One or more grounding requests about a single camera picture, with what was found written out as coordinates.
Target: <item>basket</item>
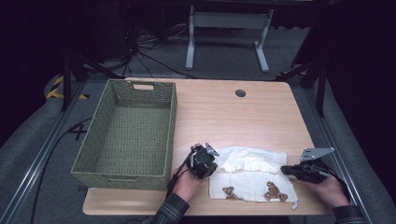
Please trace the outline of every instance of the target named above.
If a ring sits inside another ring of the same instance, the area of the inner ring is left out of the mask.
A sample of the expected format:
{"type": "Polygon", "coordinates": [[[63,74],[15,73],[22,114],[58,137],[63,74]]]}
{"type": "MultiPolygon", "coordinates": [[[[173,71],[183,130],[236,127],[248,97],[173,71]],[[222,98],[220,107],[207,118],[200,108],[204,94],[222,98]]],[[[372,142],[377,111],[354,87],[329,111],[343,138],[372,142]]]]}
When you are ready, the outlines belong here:
{"type": "Polygon", "coordinates": [[[175,83],[110,79],[71,174],[90,188],[165,190],[176,111],[175,83]]]}

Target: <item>teddy bear design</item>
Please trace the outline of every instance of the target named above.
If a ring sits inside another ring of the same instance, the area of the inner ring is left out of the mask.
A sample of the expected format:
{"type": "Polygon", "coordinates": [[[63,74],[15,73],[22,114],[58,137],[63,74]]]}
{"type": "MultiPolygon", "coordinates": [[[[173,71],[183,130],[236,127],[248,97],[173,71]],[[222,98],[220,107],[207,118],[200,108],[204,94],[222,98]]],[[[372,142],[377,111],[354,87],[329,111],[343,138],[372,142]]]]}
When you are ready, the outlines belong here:
{"type": "Polygon", "coordinates": [[[233,193],[233,187],[223,188],[223,191],[225,194],[227,194],[227,197],[225,199],[229,199],[229,200],[233,200],[233,201],[234,200],[243,200],[233,193]]]}
{"type": "Polygon", "coordinates": [[[285,202],[288,199],[288,195],[281,193],[279,188],[271,181],[267,182],[268,191],[264,194],[264,198],[267,202],[271,199],[279,199],[281,202],[285,202]]]}

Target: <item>plaid sleeve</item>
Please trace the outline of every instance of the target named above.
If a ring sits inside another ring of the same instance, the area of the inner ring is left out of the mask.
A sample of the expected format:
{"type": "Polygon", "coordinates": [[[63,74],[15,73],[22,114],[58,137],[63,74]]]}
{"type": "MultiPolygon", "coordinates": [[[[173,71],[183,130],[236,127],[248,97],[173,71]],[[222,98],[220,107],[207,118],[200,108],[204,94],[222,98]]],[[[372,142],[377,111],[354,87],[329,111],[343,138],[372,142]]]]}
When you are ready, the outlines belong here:
{"type": "Polygon", "coordinates": [[[368,224],[356,205],[334,207],[332,209],[337,224],[368,224]]]}
{"type": "Polygon", "coordinates": [[[157,214],[144,224],[177,224],[190,206],[177,194],[171,193],[163,202],[157,214]]]}

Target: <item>table top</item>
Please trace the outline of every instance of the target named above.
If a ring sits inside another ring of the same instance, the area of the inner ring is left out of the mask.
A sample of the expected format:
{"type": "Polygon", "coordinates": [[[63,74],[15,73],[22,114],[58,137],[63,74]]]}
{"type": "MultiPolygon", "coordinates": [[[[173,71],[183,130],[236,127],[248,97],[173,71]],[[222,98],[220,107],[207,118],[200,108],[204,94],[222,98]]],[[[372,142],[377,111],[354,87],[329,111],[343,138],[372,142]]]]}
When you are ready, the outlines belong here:
{"type": "MultiPolygon", "coordinates": [[[[290,86],[282,82],[131,78],[175,82],[177,121],[173,169],[187,157],[190,147],[205,142],[216,147],[256,147],[285,152],[288,164],[300,162],[312,140],[290,86]],[[243,90],[245,97],[235,92],[243,90]]],[[[186,216],[329,215],[331,210],[310,189],[292,177],[299,205],[213,200],[206,181],[190,201],[186,216]]],[[[165,191],[137,189],[88,190],[83,211],[87,215],[154,215],[165,191]]]]}

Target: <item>hazard striped tape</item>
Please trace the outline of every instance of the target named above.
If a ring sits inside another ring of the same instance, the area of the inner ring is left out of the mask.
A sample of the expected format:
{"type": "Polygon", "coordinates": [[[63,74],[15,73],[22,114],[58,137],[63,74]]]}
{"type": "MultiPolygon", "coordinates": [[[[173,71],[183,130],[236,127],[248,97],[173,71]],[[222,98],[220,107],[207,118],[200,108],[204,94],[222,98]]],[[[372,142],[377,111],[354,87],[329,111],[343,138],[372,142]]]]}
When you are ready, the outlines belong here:
{"type": "MultiPolygon", "coordinates": [[[[49,90],[49,93],[47,94],[47,99],[48,98],[59,98],[59,99],[64,98],[64,95],[62,93],[56,92],[63,81],[64,81],[64,76],[62,76],[62,75],[59,75],[58,78],[56,78],[55,82],[53,83],[52,87],[49,90]]],[[[89,94],[81,94],[78,97],[78,99],[88,100],[88,99],[90,99],[90,95],[89,94]]]]}

